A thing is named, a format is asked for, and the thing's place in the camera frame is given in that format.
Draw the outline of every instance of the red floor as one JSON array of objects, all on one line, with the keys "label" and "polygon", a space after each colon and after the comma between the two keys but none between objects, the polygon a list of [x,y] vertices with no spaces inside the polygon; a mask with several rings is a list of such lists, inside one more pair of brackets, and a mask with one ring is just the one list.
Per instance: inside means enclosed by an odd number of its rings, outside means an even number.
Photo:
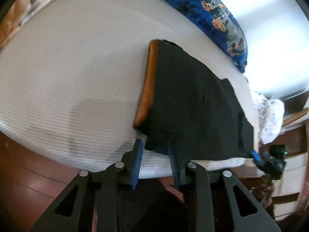
[{"label": "red floor", "polygon": [[24,148],[0,132],[0,202],[21,232],[30,230],[78,172]]}]

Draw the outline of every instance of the dog print blanket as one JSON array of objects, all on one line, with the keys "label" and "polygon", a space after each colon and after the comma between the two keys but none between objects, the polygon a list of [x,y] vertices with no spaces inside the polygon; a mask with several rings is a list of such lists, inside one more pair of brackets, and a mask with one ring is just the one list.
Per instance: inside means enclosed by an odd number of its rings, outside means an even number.
[{"label": "dog print blanket", "polygon": [[247,43],[236,19],[221,0],[164,0],[199,27],[244,72]]}]

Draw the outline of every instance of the white bed sheet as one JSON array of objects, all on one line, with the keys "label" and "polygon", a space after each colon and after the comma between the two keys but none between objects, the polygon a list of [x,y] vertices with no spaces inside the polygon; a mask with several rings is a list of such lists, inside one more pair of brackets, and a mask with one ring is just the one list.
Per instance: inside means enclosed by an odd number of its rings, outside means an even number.
[{"label": "white bed sheet", "polygon": [[[228,78],[255,129],[244,76],[203,32],[162,0],[56,0],[0,53],[0,130],[30,150],[91,171],[132,149],[149,42],[173,41]],[[235,166],[200,162],[209,169]],[[171,175],[167,156],[143,153],[141,178]]]}]

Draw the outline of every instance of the black towel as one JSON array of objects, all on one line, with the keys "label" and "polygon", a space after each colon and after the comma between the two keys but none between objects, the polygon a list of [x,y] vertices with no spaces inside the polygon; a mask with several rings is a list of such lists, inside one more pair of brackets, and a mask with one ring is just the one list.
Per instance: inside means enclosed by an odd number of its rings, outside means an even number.
[{"label": "black towel", "polygon": [[[146,149],[165,153],[172,142],[173,149],[180,149],[192,160],[250,157],[253,127],[228,79],[219,79],[173,43],[151,44],[156,44],[153,101],[146,119],[135,122],[135,127],[148,135]],[[147,69],[153,60],[150,55],[154,53],[149,50]]]}]

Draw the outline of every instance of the orange edge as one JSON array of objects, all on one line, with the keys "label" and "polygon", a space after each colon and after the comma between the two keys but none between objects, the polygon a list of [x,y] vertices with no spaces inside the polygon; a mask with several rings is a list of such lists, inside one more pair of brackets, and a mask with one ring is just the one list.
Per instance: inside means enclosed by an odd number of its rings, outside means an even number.
[{"label": "orange edge", "polygon": [[154,40],[149,45],[148,61],[144,81],[144,89],[139,101],[134,127],[140,126],[147,118],[149,110],[154,102],[155,75],[159,54],[159,41]]}]

